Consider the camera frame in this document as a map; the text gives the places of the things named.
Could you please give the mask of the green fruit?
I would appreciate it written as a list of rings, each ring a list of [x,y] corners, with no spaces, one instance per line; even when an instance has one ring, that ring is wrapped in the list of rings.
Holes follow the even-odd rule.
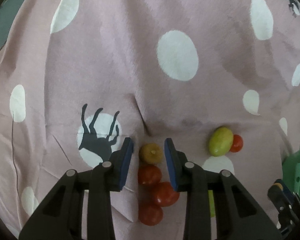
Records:
[[[208,195],[209,195],[210,217],[213,218],[216,216],[213,191],[209,190]]]

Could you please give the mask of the small yellow-brown fruit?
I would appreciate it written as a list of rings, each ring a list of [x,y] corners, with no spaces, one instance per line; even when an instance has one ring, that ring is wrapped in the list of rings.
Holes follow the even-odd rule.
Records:
[[[140,148],[139,157],[143,162],[154,165],[162,161],[163,151],[158,144],[145,144]]]

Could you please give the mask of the green plastic basket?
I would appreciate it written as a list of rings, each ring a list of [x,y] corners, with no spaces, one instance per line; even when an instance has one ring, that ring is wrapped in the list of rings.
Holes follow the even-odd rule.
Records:
[[[300,197],[300,150],[288,156],[282,164],[283,182]]]

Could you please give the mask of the red tomato beside back fruit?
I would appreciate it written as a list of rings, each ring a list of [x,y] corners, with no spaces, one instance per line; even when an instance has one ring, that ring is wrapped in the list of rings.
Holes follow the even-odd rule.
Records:
[[[237,153],[243,148],[243,138],[238,135],[234,134],[232,146],[230,148],[230,152]]]

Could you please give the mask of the red tomato middle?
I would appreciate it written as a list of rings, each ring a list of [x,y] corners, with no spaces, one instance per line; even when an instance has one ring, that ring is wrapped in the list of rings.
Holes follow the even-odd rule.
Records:
[[[151,200],[160,207],[169,207],[175,204],[180,197],[180,193],[174,191],[168,181],[154,185],[150,190]]]

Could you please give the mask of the yellow-green fruit at back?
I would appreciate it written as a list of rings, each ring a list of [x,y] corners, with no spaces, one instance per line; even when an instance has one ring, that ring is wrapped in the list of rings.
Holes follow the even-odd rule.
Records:
[[[217,128],[211,135],[208,143],[209,153],[213,157],[221,157],[227,154],[232,147],[234,134],[227,127]]]

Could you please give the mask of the red tomato bottom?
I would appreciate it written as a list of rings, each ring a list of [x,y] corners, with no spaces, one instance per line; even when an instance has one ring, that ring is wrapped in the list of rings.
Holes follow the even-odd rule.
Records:
[[[164,212],[154,203],[142,202],[139,204],[139,221],[147,226],[155,226],[163,219]]]

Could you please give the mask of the red tomato top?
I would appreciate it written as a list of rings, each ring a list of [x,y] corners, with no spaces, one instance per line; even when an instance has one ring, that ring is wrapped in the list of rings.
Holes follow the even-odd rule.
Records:
[[[162,179],[160,168],[155,165],[147,164],[138,169],[138,183],[144,186],[157,184]]]

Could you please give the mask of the pink polka dot cloth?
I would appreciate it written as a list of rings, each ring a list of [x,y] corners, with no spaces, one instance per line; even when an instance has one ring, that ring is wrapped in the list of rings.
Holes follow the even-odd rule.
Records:
[[[219,127],[243,138],[221,157]],[[146,226],[140,148],[175,148],[229,170],[264,209],[300,149],[300,0],[25,0],[0,48],[0,228],[19,239],[67,170],[92,170],[134,142],[113,192],[117,239],[182,239],[186,194]]]

